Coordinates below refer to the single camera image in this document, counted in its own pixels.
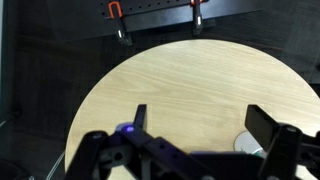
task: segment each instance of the purple light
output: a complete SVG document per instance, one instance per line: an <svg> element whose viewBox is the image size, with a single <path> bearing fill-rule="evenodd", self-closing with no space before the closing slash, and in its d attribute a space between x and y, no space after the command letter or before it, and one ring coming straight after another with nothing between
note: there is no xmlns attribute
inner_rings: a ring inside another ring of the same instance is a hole
<svg viewBox="0 0 320 180"><path fill-rule="evenodd" d="M134 128L132 126L127 127L126 131L127 132L132 132L134 130Z"/></svg>

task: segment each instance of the dark background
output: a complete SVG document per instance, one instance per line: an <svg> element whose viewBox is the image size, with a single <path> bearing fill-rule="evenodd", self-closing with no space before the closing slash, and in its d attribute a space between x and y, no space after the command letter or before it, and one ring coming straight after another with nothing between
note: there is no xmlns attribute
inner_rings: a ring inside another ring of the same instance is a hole
<svg viewBox="0 0 320 180"><path fill-rule="evenodd" d="M238 42L278 58L309 83L320 82L319 0L272 0L263 11L217 18L216 26L199 37L192 37L189 29L157 30L135 38L131 47L120 45L115 36L59 42L45 0L9 3L12 109L21 116L0 129L12 132L1 150L36 179L45 179L64 151L73 117L94 85L121 62L151 47L187 39ZM52 179L62 179L63 173L62 161Z"/></svg>

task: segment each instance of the wooden table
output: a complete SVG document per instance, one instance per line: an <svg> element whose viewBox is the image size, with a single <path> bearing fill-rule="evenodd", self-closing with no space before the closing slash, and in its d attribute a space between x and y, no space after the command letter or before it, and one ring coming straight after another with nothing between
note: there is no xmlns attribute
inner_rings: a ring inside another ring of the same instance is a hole
<svg viewBox="0 0 320 180"><path fill-rule="evenodd" d="M148 133L185 152L233 151L235 138L246 130L248 104L308 135L320 130L319 98L279 60L231 42L181 41L144 51L101 79L71 126L66 168L85 133L112 134L119 123L133 121L138 104L148 105ZM310 179L303 170L299 176ZM130 175L119 167L110 178Z"/></svg>

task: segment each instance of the wood grain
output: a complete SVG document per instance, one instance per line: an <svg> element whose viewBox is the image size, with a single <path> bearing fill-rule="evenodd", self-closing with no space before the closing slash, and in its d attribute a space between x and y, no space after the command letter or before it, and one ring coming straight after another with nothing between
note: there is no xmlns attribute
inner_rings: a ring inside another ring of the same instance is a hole
<svg viewBox="0 0 320 180"><path fill-rule="evenodd" d="M245 131L248 104L308 135L320 129L319 98L282 62L236 43L181 41L144 51L101 79L73 121L65 167L86 132L112 134L119 123L131 122L137 105L144 103L147 131L185 152L233 151L235 138ZM303 170L299 177L310 179ZM129 177L124 168L110 176Z"/></svg>

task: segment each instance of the round wooden tabletop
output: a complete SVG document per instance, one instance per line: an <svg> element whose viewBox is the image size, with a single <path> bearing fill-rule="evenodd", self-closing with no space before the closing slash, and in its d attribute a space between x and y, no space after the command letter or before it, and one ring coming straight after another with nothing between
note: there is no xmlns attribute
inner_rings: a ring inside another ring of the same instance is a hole
<svg viewBox="0 0 320 180"><path fill-rule="evenodd" d="M118 124L133 121L138 104L147 104L148 133L185 152L233 151L234 140L246 130L248 104L305 134L320 130L319 98L279 60L226 41L181 41L135 55L101 79L73 121L65 167L84 134L112 134ZM311 178L304 168L298 171ZM117 167L110 179L130 177Z"/></svg>

